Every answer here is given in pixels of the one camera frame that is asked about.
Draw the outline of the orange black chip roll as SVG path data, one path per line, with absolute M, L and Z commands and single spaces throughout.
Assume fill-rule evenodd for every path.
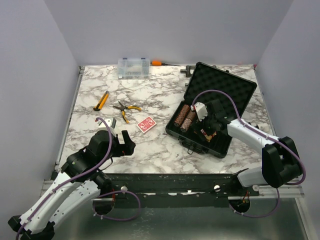
M 190 111 L 188 113 L 188 115 L 186 116 L 186 118 L 190 119 L 191 121 L 193 121 L 196 116 L 197 116 L 197 113 L 195 111 Z
M 188 111 L 181 111 L 176 119 L 174 120 L 174 126 L 175 127 L 180 127 L 184 121 L 184 119 L 186 118 L 186 115 L 188 114 Z

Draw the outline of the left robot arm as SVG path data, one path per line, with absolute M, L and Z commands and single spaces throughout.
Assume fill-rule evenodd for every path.
M 17 240 L 51 240 L 55 227 L 82 204 L 96 197 L 115 197 L 111 178 L 100 166 L 107 160 L 134 153 L 135 143 L 126 130 L 124 143 L 108 130 L 99 130 L 89 144 L 71 154 L 52 185 L 24 214 L 12 216 L 8 224 Z

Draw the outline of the orange blue chip roll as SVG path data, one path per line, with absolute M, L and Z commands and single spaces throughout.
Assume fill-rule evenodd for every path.
M 186 118 L 180 127 L 180 131 L 183 133 L 186 133 L 189 130 L 192 123 L 193 123 L 192 119 Z

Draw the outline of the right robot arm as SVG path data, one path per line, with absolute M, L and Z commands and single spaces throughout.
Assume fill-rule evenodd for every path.
M 236 118 L 228 118 L 218 100 L 194 106 L 198 120 L 202 123 L 203 132 L 221 132 L 245 143 L 258 154 L 262 162 L 260 167 L 239 172 L 236 180 L 230 183 L 230 191 L 241 196 L 253 185 L 269 185 L 273 188 L 289 185 L 294 178 L 305 179 L 306 170 L 301 163 L 295 142 L 289 137 L 279 138 L 269 135 L 251 126 L 243 120 L 238 110 Z

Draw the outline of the red backed card deck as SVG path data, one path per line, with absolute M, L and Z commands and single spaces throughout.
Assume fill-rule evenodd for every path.
M 157 123 L 155 122 L 155 120 L 152 117 L 148 116 L 144 120 L 139 122 L 136 126 L 143 134 L 145 134 L 156 125 Z

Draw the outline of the Texas Hold'em card box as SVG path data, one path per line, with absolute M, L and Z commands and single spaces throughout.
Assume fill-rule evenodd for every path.
M 212 134 L 207 134 L 204 129 L 201 129 L 200 132 L 201 132 L 200 134 L 201 139 L 208 143 L 217 135 L 216 131 Z

